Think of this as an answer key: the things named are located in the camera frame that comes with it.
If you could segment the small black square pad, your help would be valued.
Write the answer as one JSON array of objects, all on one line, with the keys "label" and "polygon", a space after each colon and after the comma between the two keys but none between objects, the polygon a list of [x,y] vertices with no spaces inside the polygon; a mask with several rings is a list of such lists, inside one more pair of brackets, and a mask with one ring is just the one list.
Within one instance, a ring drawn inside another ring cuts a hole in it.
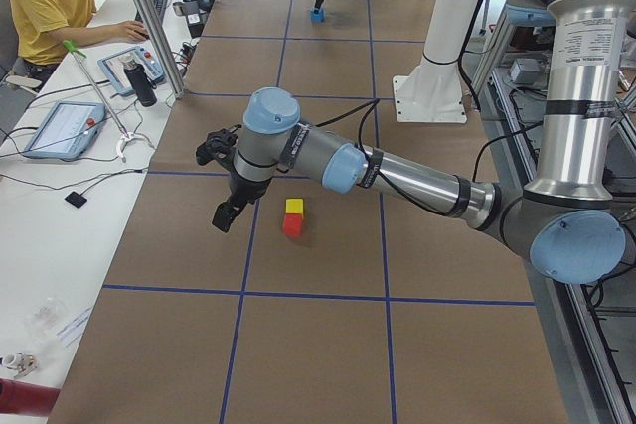
[{"label": "small black square pad", "polygon": [[65,201],[75,208],[80,209],[87,203],[87,198],[83,194],[71,191],[65,196]]}]

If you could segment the red cylinder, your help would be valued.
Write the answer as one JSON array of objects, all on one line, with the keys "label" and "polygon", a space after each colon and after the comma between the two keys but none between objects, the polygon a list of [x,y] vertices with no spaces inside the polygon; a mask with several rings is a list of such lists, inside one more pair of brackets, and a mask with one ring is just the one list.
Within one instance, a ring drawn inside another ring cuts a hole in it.
[{"label": "red cylinder", "polygon": [[59,397],[58,388],[1,379],[1,413],[48,417]]}]

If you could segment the person in yellow shirt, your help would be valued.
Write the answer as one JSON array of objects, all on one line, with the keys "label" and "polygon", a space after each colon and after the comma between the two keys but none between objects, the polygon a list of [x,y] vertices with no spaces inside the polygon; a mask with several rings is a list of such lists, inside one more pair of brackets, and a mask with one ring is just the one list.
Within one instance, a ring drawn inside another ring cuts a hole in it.
[{"label": "person in yellow shirt", "polygon": [[135,20],[92,27],[94,0],[10,0],[19,38],[18,55],[36,66],[59,64],[65,41],[78,47],[109,41],[144,41],[148,32]]}]

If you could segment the far teach pendant tablet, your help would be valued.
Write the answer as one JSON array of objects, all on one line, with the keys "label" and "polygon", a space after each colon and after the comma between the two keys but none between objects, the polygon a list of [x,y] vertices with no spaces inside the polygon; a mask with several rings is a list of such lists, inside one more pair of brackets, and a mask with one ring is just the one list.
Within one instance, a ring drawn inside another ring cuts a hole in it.
[{"label": "far teach pendant tablet", "polygon": [[160,83],[165,77],[159,61],[143,47],[132,47],[104,57],[98,60],[97,64],[120,96],[129,96],[134,93],[129,78],[135,70],[144,71],[153,83]]}]

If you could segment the silver aluminium post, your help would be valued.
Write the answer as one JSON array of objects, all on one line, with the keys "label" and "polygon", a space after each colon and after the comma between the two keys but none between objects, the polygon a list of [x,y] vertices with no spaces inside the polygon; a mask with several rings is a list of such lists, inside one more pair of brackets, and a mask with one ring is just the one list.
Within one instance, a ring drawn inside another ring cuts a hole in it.
[{"label": "silver aluminium post", "polygon": [[172,88],[174,98],[180,99],[184,94],[185,85],[172,56],[170,44],[164,33],[162,21],[156,13],[154,3],[152,0],[133,0],[133,2],[149,32],[150,41]]}]

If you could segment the green handled reacher grabber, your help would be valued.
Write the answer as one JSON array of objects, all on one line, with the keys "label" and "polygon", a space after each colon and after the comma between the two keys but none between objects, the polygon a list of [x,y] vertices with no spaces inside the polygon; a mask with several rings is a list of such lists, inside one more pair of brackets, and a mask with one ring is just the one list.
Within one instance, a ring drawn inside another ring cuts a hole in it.
[{"label": "green handled reacher grabber", "polygon": [[124,149],[129,143],[132,143],[132,142],[134,142],[136,140],[144,141],[152,150],[154,150],[155,146],[152,143],[151,139],[147,135],[145,135],[143,133],[137,133],[137,132],[134,132],[134,131],[128,131],[127,128],[124,126],[124,124],[120,121],[120,119],[118,118],[116,112],[111,107],[108,99],[102,93],[102,91],[100,90],[99,86],[97,85],[97,82],[94,80],[94,78],[91,76],[90,72],[86,68],[85,61],[84,61],[85,54],[83,52],[81,52],[76,47],[76,45],[70,40],[63,40],[63,45],[67,49],[67,51],[72,55],[74,60],[76,61],[76,63],[79,66],[80,70],[83,72],[84,76],[86,77],[86,79],[88,80],[90,85],[92,86],[93,90],[98,95],[98,97],[101,100],[101,102],[103,103],[103,105],[104,105],[104,107],[106,109],[106,112],[108,113],[110,118],[114,121],[115,125],[117,126],[117,129],[120,132],[120,138],[119,138],[119,140],[118,140],[118,142],[117,142],[117,144],[115,146],[116,155],[123,162],[126,162]]}]

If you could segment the teach pendant tablet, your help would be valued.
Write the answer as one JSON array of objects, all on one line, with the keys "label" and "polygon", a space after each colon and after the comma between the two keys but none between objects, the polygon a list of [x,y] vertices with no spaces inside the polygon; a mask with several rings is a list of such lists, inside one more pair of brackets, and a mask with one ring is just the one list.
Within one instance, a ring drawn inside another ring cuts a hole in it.
[{"label": "teach pendant tablet", "polygon": [[165,77],[159,61],[143,47],[132,47],[104,57],[98,60],[97,64],[120,96],[129,96],[134,93],[129,78],[135,70],[144,71],[153,83],[160,83]]},{"label": "teach pendant tablet", "polygon": [[93,142],[104,119],[101,103],[57,101],[22,154],[31,159],[77,159]]}]

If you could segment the blue block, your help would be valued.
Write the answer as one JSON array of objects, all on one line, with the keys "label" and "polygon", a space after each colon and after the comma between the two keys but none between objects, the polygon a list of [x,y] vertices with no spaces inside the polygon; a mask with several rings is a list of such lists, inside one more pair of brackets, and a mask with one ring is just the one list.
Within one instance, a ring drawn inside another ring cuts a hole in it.
[{"label": "blue block", "polygon": [[324,23],[325,22],[325,11],[323,8],[312,9],[310,11],[310,19],[314,23]]}]

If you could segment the yellow block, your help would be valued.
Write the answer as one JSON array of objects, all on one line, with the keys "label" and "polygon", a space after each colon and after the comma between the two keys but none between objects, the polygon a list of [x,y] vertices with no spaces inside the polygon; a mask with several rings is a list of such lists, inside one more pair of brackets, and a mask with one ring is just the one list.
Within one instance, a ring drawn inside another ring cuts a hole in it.
[{"label": "yellow block", "polygon": [[304,201],[300,198],[287,198],[285,201],[285,215],[304,219]]}]

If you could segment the red block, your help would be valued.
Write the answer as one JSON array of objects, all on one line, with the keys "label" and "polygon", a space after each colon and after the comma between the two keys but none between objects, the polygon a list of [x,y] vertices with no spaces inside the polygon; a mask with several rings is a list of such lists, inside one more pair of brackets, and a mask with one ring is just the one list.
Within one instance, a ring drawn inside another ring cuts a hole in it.
[{"label": "red block", "polygon": [[304,217],[301,213],[287,213],[283,220],[282,230],[288,237],[300,237],[303,233]]}]

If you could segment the black water bottle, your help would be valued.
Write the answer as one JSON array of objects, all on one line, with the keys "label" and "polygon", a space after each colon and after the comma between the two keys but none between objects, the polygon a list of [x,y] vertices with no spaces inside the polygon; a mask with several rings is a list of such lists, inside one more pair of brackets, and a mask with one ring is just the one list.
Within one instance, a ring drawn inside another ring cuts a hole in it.
[{"label": "black water bottle", "polygon": [[144,66],[138,63],[132,54],[122,56],[120,61],[123,65],[124,74],[141,105],[144,107],[154,105],[157,102],[157,98]]}]

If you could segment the near teach pendant tablet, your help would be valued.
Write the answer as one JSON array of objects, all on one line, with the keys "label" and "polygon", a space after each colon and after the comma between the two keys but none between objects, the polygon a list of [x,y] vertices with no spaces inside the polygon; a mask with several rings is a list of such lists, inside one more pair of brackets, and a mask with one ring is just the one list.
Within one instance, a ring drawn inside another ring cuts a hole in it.
[{"label": "near teach pendant tablet", "polygon": [[57,101],[22,154],[31,159],[77,159],[93,142],[104,119],[101,103]]}]

